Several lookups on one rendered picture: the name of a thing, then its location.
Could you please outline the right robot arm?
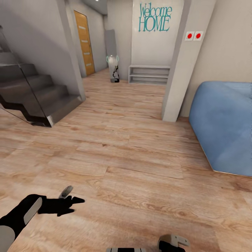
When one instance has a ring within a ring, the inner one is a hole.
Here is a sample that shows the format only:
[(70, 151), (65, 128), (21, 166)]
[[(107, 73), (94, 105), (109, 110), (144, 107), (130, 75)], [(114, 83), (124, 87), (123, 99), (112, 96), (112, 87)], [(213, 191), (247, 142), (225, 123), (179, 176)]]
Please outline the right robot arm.
[(179, 244), (189, 246), (190, 242), (185, 237), (179, 236), (177, 234), (171, 234), (171, 242), (167, 243), (165, 241), (160, 241), (159, 249), (162, 252), (185, 252), (185, 249), (179, 247)]

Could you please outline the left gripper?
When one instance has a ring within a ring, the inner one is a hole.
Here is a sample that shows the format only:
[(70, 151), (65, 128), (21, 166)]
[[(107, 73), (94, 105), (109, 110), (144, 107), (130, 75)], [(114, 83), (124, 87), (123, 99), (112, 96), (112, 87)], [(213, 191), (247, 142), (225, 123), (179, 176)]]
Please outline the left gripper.
[(84, 199), (74, 197), (71, 199), (72, 196), (67, 196), (65, 199), (53, 199), (53, 206), (48, 214), (57, 214), (57, 217), (61, 215), (68, 214), (74, 212), (74, 209), (69, 209), (71, 205), (75, 203), (83, 203), (85, 202)]

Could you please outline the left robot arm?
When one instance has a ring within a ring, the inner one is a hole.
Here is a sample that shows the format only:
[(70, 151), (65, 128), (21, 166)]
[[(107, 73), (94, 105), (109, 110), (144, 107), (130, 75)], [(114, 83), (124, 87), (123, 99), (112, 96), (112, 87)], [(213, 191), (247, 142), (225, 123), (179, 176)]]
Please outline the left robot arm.
[(83, 203), (84, 199), (68, 196), (73, 190), (72, 186), (67, 186), (60, 196), (47, 199), (46, 196), (30, 194), (26, 196), (10, 213), (0, 218), (0, 252), (7, 252), (14, 240), (27, 226), (33, 216), (38, 214), (61, 215), (74, 212), (69, 209), (75, 203)]

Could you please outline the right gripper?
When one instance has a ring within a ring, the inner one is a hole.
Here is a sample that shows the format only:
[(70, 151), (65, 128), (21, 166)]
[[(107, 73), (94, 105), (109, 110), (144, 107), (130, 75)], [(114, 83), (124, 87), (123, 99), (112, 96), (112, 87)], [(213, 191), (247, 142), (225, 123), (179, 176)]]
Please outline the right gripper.
[(181, 247), (175, 247), (173, 245), (171, 245), (170, 243), (167, 243), (165, 241), (160, 241), (159, 243), (159, 249), (162, 252), (171, 252), (172, 250), (177, 250), (178, 252), (185, 252), (185, 249), (181, 248)]

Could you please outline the pillar candle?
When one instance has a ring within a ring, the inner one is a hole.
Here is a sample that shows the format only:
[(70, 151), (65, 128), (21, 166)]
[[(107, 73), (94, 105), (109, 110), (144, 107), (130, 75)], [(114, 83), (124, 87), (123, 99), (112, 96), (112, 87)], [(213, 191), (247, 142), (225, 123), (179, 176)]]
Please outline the pillar candle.
[[(170, 243), (171, 242), (171, 235), (170, 234), (167, 234), (167, 235), (164, 235), (164, 236), (161, 236), (158, 240), (158, 248), (159, 248), (159, 243), (160, 241), (165, 241), (167, 243)], [(160, 252), (162, 252), (160, 249), (159, 249)]]

